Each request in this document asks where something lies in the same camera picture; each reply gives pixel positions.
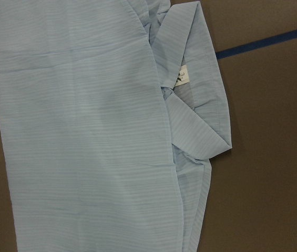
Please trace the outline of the light blue button shirt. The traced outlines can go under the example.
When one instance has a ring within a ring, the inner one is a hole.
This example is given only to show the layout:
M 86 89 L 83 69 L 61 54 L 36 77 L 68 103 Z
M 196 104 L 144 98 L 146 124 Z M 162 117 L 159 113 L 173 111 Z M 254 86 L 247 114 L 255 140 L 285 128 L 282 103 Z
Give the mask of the light blue button shirt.
M 199 1 L 0 1 L 18 251 L 196 251 L 232 147 Z

